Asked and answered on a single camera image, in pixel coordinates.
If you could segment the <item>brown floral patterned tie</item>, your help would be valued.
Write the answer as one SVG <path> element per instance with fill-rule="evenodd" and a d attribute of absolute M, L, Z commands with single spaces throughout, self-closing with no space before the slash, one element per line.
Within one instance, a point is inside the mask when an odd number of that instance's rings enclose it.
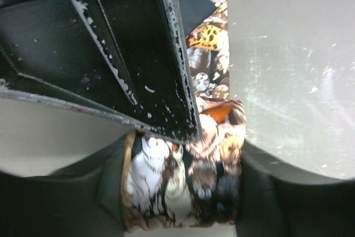
<path fill-rule="evenodd" d="M 246 113 L 229 94 L 226 0 L 179 0 L 202 139 L 177 145 L 137 131 L 125 139 L 121 183 L 128 232 L 235 223 Z"/>

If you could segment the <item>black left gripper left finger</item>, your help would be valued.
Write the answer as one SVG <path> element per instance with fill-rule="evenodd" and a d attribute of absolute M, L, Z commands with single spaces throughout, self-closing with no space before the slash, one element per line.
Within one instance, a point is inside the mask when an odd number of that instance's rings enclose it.
<path fill-rule="evenodd" d="M 1 236 L 124 236 L 126 134 L 48 176 L 1 172 Z"/>

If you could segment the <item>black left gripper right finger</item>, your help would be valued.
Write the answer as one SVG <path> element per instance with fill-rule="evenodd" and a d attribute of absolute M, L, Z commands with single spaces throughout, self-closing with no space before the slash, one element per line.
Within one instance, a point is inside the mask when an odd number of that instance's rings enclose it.
<path fill-rule="evenodd" d="M 354 236 L 354 179 L 296 167 L 244 143 L 238 236 Z"/>

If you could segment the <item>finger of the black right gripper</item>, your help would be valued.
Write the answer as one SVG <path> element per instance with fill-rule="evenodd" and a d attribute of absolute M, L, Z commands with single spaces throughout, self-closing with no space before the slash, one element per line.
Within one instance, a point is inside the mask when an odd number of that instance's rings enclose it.
<path fill-rule="evenodd" d="M 1 0 L 1 97 L 202 137 L 179 0 Z"/>

